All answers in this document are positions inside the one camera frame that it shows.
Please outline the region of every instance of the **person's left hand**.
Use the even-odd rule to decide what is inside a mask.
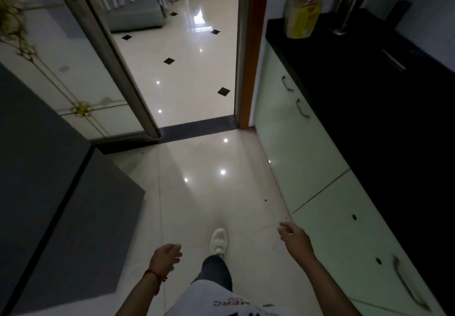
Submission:
[[[181,244],[164,244],[155,250],[155,253],[150,259],[149,269],[161,277],[168,276],[169,272],[174,270],[174,264],[180,262],[182,253]]]

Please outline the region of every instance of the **countertop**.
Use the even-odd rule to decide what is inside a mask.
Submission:
[[[322,14],[311,37],[300,40],[285,36],[283,18],[272,19],[266,39],[450,314],[441,277],[452,271],[455,74],[367,11],[344,36],[329,31],[330,18]]]

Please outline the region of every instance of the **white t-shirt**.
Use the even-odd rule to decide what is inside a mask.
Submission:
[[[274,306],[257,307],[213,281],[197,280],[177,299],[166,316],[294,316]]]

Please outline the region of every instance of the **yellow label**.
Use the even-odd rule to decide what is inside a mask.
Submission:
[[[314,30],[316,21],[321,13],[320,5],[311,5],[302,7],[299,10],[295,21],[293,36],[296,38],[306,38],[311,35]]]

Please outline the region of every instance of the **person's right hand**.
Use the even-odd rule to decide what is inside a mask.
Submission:
[[[182,257],[181,248],[181,244],[171,243],[160,246],[151,257],[148,268],[160,277],[168,276],[169,272],[174,270],[174,264],[180,262],[180,257]]]
[[[310,237],[303,229],[290,221],[281,221],[278,233],[286,244],[289,254],[299,265],[316,259]]]

